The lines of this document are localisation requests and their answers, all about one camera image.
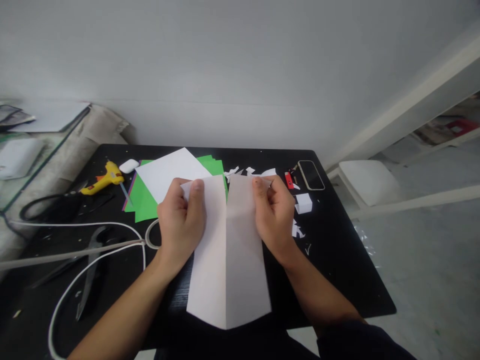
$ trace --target person's left hand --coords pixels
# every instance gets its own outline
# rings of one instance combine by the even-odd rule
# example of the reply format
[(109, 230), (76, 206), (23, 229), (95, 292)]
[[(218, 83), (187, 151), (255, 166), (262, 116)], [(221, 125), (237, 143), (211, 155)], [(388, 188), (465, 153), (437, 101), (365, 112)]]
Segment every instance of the person's left hand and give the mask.
[(189, 181), (173, 179), (165, 199), (157, 207), (161, 247), (155, 259), (173, 277), (192, 255), (205, 229), (204, 182), (199, 179), (193, 182), (187, 203), (180, 185)]

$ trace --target forearm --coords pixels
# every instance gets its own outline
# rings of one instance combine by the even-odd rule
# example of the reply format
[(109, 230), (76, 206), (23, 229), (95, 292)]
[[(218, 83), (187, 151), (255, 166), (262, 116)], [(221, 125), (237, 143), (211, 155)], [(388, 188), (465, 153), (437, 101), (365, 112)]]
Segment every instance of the forearm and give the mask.
[(156, 256), (68, 359), (133, 359), (142, 346), (173, 276)]
[(350, 301), (303, 255), (294, 241), (286, 255), (279, 256), (298, 302), (318, 336), (333, 324), (363, 321)]

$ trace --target white cable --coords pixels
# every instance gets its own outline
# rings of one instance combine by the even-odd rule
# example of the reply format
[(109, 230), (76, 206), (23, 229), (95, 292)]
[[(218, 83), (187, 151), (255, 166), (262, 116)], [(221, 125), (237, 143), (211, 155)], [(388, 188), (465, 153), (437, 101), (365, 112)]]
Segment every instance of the white cable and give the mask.
[(73, 281), (70, 283), (70, 285), (66, 288), (65, 292), (63, 293), (63, 295), (61, 296), (60, 300), (58, 301), (58, 303), (56, 304), (56, 307), (55, 307), (55, 310), (53, 311), (53, 315), (51, 316), (51, 320), (50, 320), (50, 326), (48, 327), (48, 351), (50, 351), (50, 356), (54, 359), (54, 360), (65, 360), (63, 357), (60, 357), (57, 352), (55, 351), (55, 347), (54, 347), (54, 340), (53, 340), (53, 336), (54, 336), (54, 324), (55, 324), (55, 317), (57, 316), (57, 313), (59, 312), (59, 308), (60, 308), (60, 305), (62, 304), (62, 301), (65, 299), (65, 297), (67, 296), (68, 292), (70, 291), (70, 289), (73, 287), (73, 285), (75, 284), (75, 282), (79, 279), (80, 276), (82, 276), (82, 274), (84, 272), (86, 272), (93, 264), (95, 264), (98, 260), (108, 256), (108, 255), (112, 255), (112, 254), (115, 254), (115, 253), (118, 253), (122, 250), (125, 250), (125, 249), (128, 249), (128, 248), (131, 248), (131, 247), (134, 247), (134, 246), (137, 246), (137, 245), (140, 245), (143, 249), (143, 270), (145, 270), (145, 245), (143, 243), (134, 243), (134, 244), (130, 244), (130, 245), (127, 245), (127, 246), (124, 246), (124, 247), (121, 247), (119, 249), (116, 249), (116, 250), (113, 250), (113, 251), (110, 251), (110, 252), (107, 252), (106, 254), (103, 254), (101, 256), (99, 256), (98, 258), (96, 258), (94, 261), (92, 261), (91, 263), (89, 263), (82, 271), (80, 271), (80, 273), (78, 273), (77, 276), (75, 276), (75, 278), (73, 279)]
[(14, 221), (10, 220), (9, 221), (11, 224), (17, 224), (17, 225), (25, 225), (25, 226), (35, 226), (35, 227), (77, 227), (77, 226), (93, 226), (93, 225), (120, 225), (126, 228), (129, 228), (132, 230), (135, 235), (138, 236), (139, 239), (142, 238), (140, 233), (135, 230), (133, 227), (130, 225), (121, 223), (121, 222), (88, 222), (88, 223), (78, 223), (78, 224), (38, 224), (38, 223), (32, 223), (32, 222), (23, 222), (23, 221)]
[(87, 248), (85, 250), (80, 250), (80, 251), (64, 252), (64, 253), (57, 254), (57, 255), (29, 257), (29, 258), (25, 258), (25, 259), (18, 259), (18, 260), (11, 260), (11, 261), (0, 261), (0, 271), (9, 270), (9, 269), (16, 269), (16, 268), (23, 268), (23, 267), (38, 265), (38, 264), (52, 263), (52, 262), (71, 259), (71, 258), (76, 258), (76, 257), (83, 257), (83, 256), (86, 256), (86, 255), (102, 253), (102, 252), (105, 252), (105, 251), (108, 251), (108, 250), (121, 248), (121, 247), (124, 247), (126, 245), (135, 244), (135, 243), (144, 244), (144, 241), (142, 239), (131, 240), (131, 241), (125, 241), (125, 242), (121, 242), (121, 243), (117, 243), (117, 244), (102, 246), (102, 247)]
[(146, 229), (146, 232), (145, 232), (145, 242), (146, 242), (146, 245), (150, 248), (150, 249), (154, 249), (154, 250), (157, 250), (157, 249), (160, 249), (160, 246), (156, 246), (156, 245), (153, 245), (152, 242), (150, 241), (150, 231), (152, 230), (152, 228), (154, 227), (154, 225), (156, 223), (158, 223), (159, 220), (156, 219), (155, 221), (153, 221), (149, 226), (148, 228)]

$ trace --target hand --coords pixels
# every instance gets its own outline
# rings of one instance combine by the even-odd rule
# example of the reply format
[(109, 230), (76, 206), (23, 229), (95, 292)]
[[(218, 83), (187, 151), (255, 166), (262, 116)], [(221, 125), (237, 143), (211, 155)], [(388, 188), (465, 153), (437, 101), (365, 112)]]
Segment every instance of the hand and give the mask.
[(256, 229), (266, 247), (282, 263), (291, 246), (297, 246), (292, 237), (295, 199), (280, 176), (265, 176), (264, 179), (271, 181), (270, 188), (265, 189), (258, 176), (252, 181)]
[(181, 184), (190, 180), (175, 178), (165, 199), (158, 204), (157, 214), (161, 232), (161, 247), (155, 260), (175, 277), (200, 242), (205, 228), (204, 182), (195, 180), (190, 196), (184, 199)]

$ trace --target red object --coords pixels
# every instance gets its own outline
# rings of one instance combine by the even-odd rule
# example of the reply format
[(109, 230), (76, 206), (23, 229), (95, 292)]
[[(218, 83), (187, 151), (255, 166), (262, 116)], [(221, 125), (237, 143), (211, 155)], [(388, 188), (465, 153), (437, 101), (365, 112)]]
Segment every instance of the red object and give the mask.
[(466, 133), (471, 132), (472, 130), (475, 130), (479, 127), (479, 124), (468, 119), (460, 118), (448, 123), (446, 127), (449, 128), (455, 137), (458, 138)]
[(294, 188), (294, 183), (292, 182), (292, 177), (290, 176), (290, 173), (289, 173), (289, 172), (286, 172), (286, 173), (285, 173), (285, 180), (286, 180), (286, 186), (287, 186), (289, 189), (295, 189), (295, 188)]

